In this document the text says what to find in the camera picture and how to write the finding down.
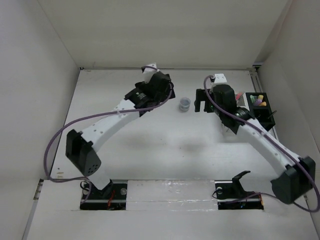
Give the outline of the jar of paper clips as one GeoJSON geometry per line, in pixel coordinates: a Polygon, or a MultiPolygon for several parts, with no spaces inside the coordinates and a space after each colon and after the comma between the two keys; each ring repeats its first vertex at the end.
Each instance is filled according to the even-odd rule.
{"type": "Polygon", "coordinates": [[[182,97],[179,101],[179,110],[187,112],[190,109],[191,100],[188,97],[182,97]]]}

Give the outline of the red pen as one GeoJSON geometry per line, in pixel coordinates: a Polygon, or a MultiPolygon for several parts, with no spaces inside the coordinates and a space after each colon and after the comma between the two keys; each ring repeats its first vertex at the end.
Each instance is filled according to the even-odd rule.
{"type": "Polygon", "coordinates": [[[243,95],[244,95],[243,92],[239,92],[239,93],[235,96],[236,101],[238,101],[243,95]]]}

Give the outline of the green highlighter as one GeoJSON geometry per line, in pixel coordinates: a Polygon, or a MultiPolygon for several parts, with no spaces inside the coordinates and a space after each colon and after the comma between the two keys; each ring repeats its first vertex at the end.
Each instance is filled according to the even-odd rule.
{"type": "Polygon", "coordinates": [[[250,97],[250,100],[251,100],[252,103],[254,103],[256,101],[255,97],[253,95],[250,95],[249,97],[250,97]]]}

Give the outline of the orange highlighter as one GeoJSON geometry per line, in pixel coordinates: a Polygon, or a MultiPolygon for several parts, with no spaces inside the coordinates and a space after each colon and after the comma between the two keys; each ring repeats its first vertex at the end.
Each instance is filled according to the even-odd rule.
{"type": "Polygon", "coordinates": [[[263,101],[262,103],[259,104],[260,107],[266,107],[267,103],[265,101],[263,101]]]}

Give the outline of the purple highlighter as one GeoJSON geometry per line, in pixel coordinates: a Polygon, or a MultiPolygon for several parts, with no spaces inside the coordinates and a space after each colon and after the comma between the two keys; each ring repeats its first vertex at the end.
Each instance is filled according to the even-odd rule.
{"type": "Polygon", "coordinates": [[[259,106],[262,103],[261,99],[258,99],[257,101],[254,102],[255,106],[259,106]]]}

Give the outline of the black handled scissors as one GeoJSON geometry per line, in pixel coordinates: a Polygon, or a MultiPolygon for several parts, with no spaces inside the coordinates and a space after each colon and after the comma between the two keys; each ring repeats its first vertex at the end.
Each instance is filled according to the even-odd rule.
{"type": "Polygon", "coordinates": [[[267,119],[271,119],[271,117],[273,117],[273,115],[277,112],[277,110],[273,111],[268,117],[267,119]]]}

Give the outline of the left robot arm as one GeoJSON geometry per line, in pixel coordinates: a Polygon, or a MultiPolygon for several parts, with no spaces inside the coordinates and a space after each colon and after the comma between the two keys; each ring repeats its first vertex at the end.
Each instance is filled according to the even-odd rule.
{"type": "Polygon", "coordinates": [[[107,163],[98,156],[100,148],[128,123],[175,98],[169,74],[152,70],[144,76],[144,81],[137,82],[113,112],[81,131],[73,129],[66,135],[66,157],[93,184],[100,198],[107,198],[112,191],[107,163]]]}

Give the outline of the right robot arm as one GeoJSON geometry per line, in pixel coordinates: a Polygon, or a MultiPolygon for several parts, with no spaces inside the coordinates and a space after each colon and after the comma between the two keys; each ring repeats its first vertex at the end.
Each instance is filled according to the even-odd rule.
{"type": "Polygon", "coordinates": [[[270,183],[278,200],[290,205],[311,189],[320,195],[315,183],[315,161],[309,156],[300,157],[269,134],[248,109],[237,105],[235,92],[229,85],[197,89],[195,112],[200,111],[201,102],[204,102],[206,113],[215,113],[225,127],[268,161],[277,174],[270,183]]]}

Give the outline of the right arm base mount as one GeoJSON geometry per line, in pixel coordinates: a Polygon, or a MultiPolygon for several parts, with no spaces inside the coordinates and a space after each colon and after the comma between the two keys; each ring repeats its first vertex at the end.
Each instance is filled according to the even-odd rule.
{"type": "Polygon", "coordinates": [[[245,170],[231,180],[215,180],[212,197],[217,200],[218,210],[264,210],[262,197],[254,191],[244,190],[240,179],[250,173],[245,170]]]}

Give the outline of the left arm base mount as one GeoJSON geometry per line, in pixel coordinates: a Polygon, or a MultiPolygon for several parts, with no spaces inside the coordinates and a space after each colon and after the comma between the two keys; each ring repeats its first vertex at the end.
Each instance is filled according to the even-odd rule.
{"type": "Polygon", "coordinates": [[[80,210],[124,211],[127,208],[127,180],[111,180],[102,190],[98,190],[88,181],[81,181],[80,188],[82,189],[80,210]]]}

